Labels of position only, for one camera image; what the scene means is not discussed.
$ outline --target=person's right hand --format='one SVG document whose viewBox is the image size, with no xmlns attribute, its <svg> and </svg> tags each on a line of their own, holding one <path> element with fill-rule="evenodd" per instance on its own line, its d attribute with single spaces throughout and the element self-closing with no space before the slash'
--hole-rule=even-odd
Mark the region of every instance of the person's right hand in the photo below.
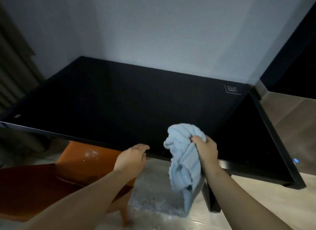
<svg viewBox="0 0 316 230">
<path fill-rule="evenodd" d="M 217 145 L 209 136 L 206 136 L 206 142 L 203 142 L 199 136 L 193 136 L 191 140 L 197 146 L 200 162 L 204 170 L 208 167 L 219 167 Z"/>
<path fill-rule="evenodd" d="M 148 145 L 136 144 L 121 152 L 116 159 L 113 171 L 121 171 L 129 180 L 136 178 L 145 166 L 145 151 L 148 149 L 150 149 Z"/>
</svg>

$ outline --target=person's left hand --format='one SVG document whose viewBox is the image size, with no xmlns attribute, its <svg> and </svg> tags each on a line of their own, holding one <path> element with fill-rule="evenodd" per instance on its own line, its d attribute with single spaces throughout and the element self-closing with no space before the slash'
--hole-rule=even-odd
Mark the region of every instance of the person's left hand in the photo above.
<svg viewBox="0 0 316 230">
<path fill-rule="evenodd" d="M 145 166 L 145 151 L 148 149 L 150 149 L 148 145 L 137 144 L 121 152 L 116 159 L 113 171 L 123 172 L 130 180 L 136 178 Z"/>
</svg>

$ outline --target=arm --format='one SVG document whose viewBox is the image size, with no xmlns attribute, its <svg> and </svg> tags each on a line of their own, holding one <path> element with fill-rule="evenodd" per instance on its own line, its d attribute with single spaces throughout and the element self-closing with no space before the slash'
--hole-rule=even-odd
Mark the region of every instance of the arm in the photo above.
<svg viewBox="0 0 316 230">
<path fill-rule="evenodd" d="M 112 172 L 49 206 L 21 230 L 94 229 L 121 188 L 144 168 L 147 149 L 148 145 L 137 144 L 125 150 Z"/>
<path fill-rule="evenodd" d="M 241 188 L 220 166 L 217 146 L 210 138 L 193 136 L 208 184 L 233 230 L 292 230 Z"/>
</svg>

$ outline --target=cleaning rag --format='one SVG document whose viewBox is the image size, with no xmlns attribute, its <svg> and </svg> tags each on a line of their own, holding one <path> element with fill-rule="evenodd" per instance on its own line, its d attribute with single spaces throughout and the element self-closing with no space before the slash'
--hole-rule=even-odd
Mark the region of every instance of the cleaning rag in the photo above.
<svg viewBox="0 0 316 230">
<path fill-rule="evenodd" d="M 172 154 L 169 178 L 174 191 L 182 191 L 184 211 L 188 215 L 193 200 L 200 192 L 205 180 L 201 175 L 198 150 L 191 141 L 192 136 L 199 136 L 206 142 L 205 134 L 195 125 L 181 123 L 168 128 L 169 136 L 163 145 Z"/>
</svg>

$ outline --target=white wall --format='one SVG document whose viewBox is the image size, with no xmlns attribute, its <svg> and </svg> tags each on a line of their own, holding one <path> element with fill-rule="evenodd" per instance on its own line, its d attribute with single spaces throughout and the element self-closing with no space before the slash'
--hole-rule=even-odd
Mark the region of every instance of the white wall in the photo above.
<svg viewBox="0 0 316 230">
<path fill-rule="evenodd" d="M 80 55 L 254 84 L 315 0 L 0 0 L 46 77 Z"/>
</svg>

